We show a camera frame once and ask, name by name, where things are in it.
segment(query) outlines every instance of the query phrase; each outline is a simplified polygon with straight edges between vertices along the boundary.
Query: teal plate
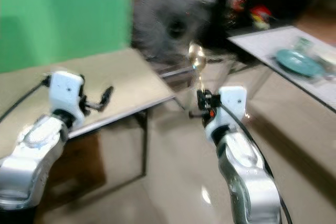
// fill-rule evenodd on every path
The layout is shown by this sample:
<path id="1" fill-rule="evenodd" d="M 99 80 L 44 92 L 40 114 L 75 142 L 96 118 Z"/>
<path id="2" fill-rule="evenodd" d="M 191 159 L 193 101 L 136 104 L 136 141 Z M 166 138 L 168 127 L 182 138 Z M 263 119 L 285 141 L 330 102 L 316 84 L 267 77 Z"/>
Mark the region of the teal plate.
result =
<path id="1" fill-rule="evenodd" d="M 293 50 L 278 51 L 276 59 L 282 66 L 304 76 L 314 77 L 325 73 L 324 68 L 316 61 Z"/>

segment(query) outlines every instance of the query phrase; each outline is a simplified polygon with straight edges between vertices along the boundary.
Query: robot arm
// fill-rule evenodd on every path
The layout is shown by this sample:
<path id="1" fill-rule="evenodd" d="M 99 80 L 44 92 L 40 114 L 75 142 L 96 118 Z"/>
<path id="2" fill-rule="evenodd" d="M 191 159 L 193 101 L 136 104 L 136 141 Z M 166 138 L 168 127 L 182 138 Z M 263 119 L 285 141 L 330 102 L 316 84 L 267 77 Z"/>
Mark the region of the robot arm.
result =
<path id="1" fill-rule="evenodd" d="M 86 101 L 83 76 L 65 71 L 51 75 L 49 101 L 51 115 L 41 116 L 32 126 L 22 131 L 10 156 L 1 160 L 0 167 L 0 222 L 25 223 L 40 203 L 49 171 L 61 156 L 68 132 L 82 126 L 87 108 L 102 111 L 108 104 L 112 87 L 103 94 L 100 104 Z"/>
<path id="2" fill-rule="evenodd" d="M 238 131 L 224 104 L 241 120 L 245 114 L 246 90 L 222 87 L 218 95 L 198 91 L 198 107 L 207 139 L 214 142 L 219 170 L 225 178 L 236 224 L 280 224 L 280 195 L 257 146 Z"/>

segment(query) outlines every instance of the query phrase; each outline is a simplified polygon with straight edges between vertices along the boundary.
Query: beige table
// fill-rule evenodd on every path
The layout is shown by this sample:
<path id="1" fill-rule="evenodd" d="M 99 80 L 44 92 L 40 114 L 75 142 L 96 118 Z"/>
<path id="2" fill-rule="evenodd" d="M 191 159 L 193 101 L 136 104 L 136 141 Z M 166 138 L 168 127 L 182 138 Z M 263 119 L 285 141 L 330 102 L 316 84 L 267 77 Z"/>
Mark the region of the beige table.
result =
<path id="1" fill-rule="evenodd" d="M 84 74 L 85 94 L 89 101 L 99 102 L 105 88 L 114 86 L 111 102 L 104 112 L 93 111 L 86 118 L 83 127 L 70 133 L 70 138 L 175 97 L 173 91 L 152 71 L 137 51 L 126 49 L 0 74 L 0 114 L 36 85 L 43 78 L 43 73 L 60 68 Z M 42 87 L 0 123 L 0 157 L 10 154 L 19 132 L 33 124 L 43 113 L 49 113 L 48 110 L 48 89 Z"/>
<path id="2" fill-rule="evenodd" d="M 274 54 L 277 50 L 291 48 L 299 37 L 310 40 L 316 47 L 327 49 L 329 51 L 335 50 L 331 45 L 328 45 L 293 26 L 229 38 L 231 42 L 244 49 L 267 66 L 265 72 L 261 74 L 260 78 L 256 79 L 255 84 L 249 90 L 249 97 L 252 98 L 255 95 L 274 71 L 336 113 L 336 83 L 334 81 L 327 81 L 324 79 L 318 82 L 309 81 L 307 78 L 285 71 L 274 60 Z"/>

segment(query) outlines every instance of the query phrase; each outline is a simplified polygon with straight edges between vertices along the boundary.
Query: green screen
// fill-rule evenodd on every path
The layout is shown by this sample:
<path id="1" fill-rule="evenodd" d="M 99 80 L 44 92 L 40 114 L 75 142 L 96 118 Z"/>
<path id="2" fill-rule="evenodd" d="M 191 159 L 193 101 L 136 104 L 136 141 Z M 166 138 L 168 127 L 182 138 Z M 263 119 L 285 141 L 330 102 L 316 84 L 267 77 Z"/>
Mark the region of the green screen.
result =
<path id="1" fill-rule="evenodd" d="M 0 72 L 129 46 L 131 0 L 0 1 Z"/>

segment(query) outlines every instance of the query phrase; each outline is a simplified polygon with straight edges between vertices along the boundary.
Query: electric fan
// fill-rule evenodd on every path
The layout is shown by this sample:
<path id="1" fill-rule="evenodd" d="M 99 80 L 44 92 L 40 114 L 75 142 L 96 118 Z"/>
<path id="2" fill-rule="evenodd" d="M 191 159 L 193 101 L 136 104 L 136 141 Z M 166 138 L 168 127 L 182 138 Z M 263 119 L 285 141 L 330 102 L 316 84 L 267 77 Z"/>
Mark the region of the electric fan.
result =
<path id="1" fill-rule="evenodd" d="M 177 64 L 208 18 L 204 0 L 139 0 L 134 6 L 133 45 L 147 60 Z"/>

